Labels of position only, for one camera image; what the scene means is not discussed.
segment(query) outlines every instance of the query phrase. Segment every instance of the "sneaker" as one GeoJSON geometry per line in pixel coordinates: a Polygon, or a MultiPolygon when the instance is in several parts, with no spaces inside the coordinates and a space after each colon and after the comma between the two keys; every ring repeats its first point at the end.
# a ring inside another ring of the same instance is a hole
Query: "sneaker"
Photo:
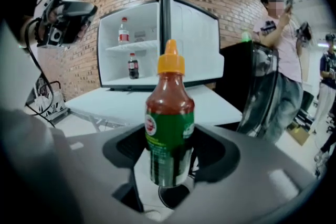
{"type": "Polygon", "coordinates": [[[329,151],[323,153],[323,155],[322,155],[322,160],[321,160],[321,161],[322,161],[324,164],[326,164],[327,161],[328,161],[328,159],[329,159],[329,151]]]}
{"type": "Polygon", "coordinates": [[[319,151],[318,154],[315,155],[315,157],[314,157],[314,161],[315,161],[316,163],[318,163],[319,161],[321,161],[321,160],[322,160],[322,156],[323,156],[323,154],[324,154],[324,152],[319,151]]]}
{"type": "Polygon", "coordinates": [[[312,134],[312,133],[315,133],[316,134],[316,131],[315,129],[311,128],[309,131],[308,131],[308,134],[312,134]]]}
{"type": "Polygon", "coordinates": [[[324,163],[324,164],[319,165],[319,166],[317,167],[317,170],[318,170],[319,173],[320,173],[319,178],[322,177],[322,176],[324,176],[325,173],[327,172],[327,166],[326,166],[326,164],[324,163]]]}

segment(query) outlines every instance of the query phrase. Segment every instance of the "man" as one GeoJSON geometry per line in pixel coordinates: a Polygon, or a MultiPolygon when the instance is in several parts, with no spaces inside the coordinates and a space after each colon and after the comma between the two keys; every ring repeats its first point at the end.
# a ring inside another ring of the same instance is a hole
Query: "man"
{"type": "Polygon", "coordinates": [[[260,42],[279,52],[279,75],[270,110],[262,126],[263,139],[276,143],[301,106],[303,89],[301,42],[296,38],[296,24],[291,8],[285,10],[284,0],[260,0],[267,16],[254,26],[260,42]]]}
{"type": "Polygon", "coordinates": [[[316,133],[315,130],[317,126],[322,120],[324,120],[332,108],[336,95],[336,55],[334,53],[334,35],[327,34],[325,36],[325,40],[329,45],[329,49],[323,54],[320,61],[320,75],[322,77],[322,81],[320,83],[319,102],[314,122],[311,125],[309,133],[316,133]]]}

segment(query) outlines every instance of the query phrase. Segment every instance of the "soda bottle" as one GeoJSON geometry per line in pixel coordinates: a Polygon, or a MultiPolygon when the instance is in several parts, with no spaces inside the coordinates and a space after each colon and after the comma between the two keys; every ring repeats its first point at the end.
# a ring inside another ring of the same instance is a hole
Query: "soda bottle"
{"type": "Polygon", "coordinates": [[[126,26],[127,26],[127,18],[123,17],[123,19],[121,20],[121,25],[118,34],[119,45],[128,44],[130,42],[130,35],[126,26]]]}
{"type": "Polygon", "coordinates": [[[135,53],[130,54],[130,60],[128,61],[128,72],[130,79],[139,78],[139,65],[137,59],[135,58],[135,53]]]}

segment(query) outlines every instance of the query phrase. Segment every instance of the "gray jeans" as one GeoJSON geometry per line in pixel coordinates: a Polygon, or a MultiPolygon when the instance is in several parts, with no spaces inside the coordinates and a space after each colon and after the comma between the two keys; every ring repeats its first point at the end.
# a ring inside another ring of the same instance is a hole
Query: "gray jeans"
{"type": "Polygon", "coordinates": [[[262,139],[276,143],[297,115],[303,97],[301,83],[278,74],[273,100],[262,126],[262,139]]]}

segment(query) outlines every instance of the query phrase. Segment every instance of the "pink t-shirt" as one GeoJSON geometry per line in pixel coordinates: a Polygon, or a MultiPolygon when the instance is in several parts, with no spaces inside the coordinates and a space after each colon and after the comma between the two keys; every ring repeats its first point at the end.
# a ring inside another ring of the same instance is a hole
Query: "pink t-shirt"
{"type": "MultiPolygon", "coordinates": [[[[262,32],[266,35],[272,31],[272,24],[275,28],[278,23],[278,19],[266,16],[265,18],[258,20],[254,26],[253,32],[257,34],[262,32]]],[[[279,72],[291,80],[302,82],[301,64],[296,49],[297,38],[295,34],[297,28],[296,24],[291,20],[281,33],[278,41],[279,44],[277,46],[279,52],[279,72]]]]}

